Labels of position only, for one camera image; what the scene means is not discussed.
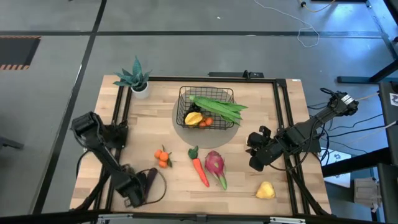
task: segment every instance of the electronic device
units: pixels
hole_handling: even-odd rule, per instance
[[[317,128],[335,116],[353,115],[358,110],[359,102],[349,94],[340,91],[333,92],[326,88],[321,88],[321,91],[331,95],[327,107],[306,122],[297,123],[286,129],[279,129],[273,138],[271,138],[271,131],[265,126],[261,126],[259,129],[262,134],[253,132],[249,135],[247,142],[251,147],[249,165],[253,169],[262,171],[264,166],[270,165],[284,152],[287,155],[306,152],[300,161],[301,164],[307,154],[314,150],[311,148],[312,140],[320,138],[316,132]]]
[[[126,122],[119,125],[104,125],[101,118],[89,112],[72,121],[72,131],[78,143],[94,153],[111,175],[111,183],[115,190],[127,199],[125,206],[138,207],[145,203],[147,177],[145,173],[135,173],[129,165],[121,166],[113,157],[109,149],[123,148],[127,138],[128,126]]]

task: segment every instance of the potted plant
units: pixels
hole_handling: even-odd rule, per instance
[[[122,80],[120,82],[114,82],[113,84],[118,86],[129,86],[136,98],[145,99],[149,96],[148,79],[151,71],[142,74],[141,64],[136,56],[136,60],[132,66],[132,74],[122,68],[123,74],[115,72],[115,74]]]

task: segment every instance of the plastic fruit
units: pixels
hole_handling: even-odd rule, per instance
[[[166,168],[167,167],[167,163],[165,161],[159,161],[159,166],[161,168]]]
[[[211,124],[213,124],[213,118],[211,118],[211,117],[206,118],[205,123],[207,126],[210,126]]]
[[[199,124],[199,128],[204,128],[204,127],[206,127],[206,122],[202,121],[202,122]]]
[[[160,159],[161,161],[167,162],[167,159],[169,159],[169,154],[168,154],[167,152],[162,152],[162,153],[160,154],[160,156],[159,156],[159,159]]]
[[[259,189],[256,193],[257,198],[267,198],[271,199],[275,197],[275,190],[272,184],[268,181],[261,183]]]
[[[196,125],[202,120],[203,116],[199,112],[191,112],[185,118],[185,124]]]
[[[224,190],[226,190],[224,159],[218,152],[211,151],[207,154],[205,168],[221,182]]]
[[[158,159],[158,158],[160,157],[160,155],[161,155],[162,152],[163,152],[163,151],[160,150],[160,149],[156,150],[156,152],[155,152],[155,158]]]

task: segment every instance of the carrot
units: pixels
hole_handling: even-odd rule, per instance
[[[193,166],[195,168],[195,170],[197,170],[199,177],[201,179],[201,181],[206,185],[206,187],[209,187],[209,182],[207,181],[207,177],[205,172],[203,171],[203,168],[201,167],[201,162],[200,159],[196,158],[194,160],[192,160],[193,162]]]
[[[209,182],[207,181],[206,174],[203,171],[200,160],[198,159],[198,150],[199,150],[198,146],[195,146],[195,148],[193,149],[189,149],[188,156],[189,158],[192,159],[193,167],[198,172],[201,181],[206,185],[206,187],[209,187],[210,185]]]

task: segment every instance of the succulent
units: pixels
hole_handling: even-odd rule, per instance
[[[123,74],[119,72],[114,73],[122,80],[120,82],[114,82],[113,84],[118,86],[131,86],[135,91],[142,91],[146,87],[151,71],[142,74],[141,64],[136,56],[134,65],[132,66],[132,74],[122,68]]]

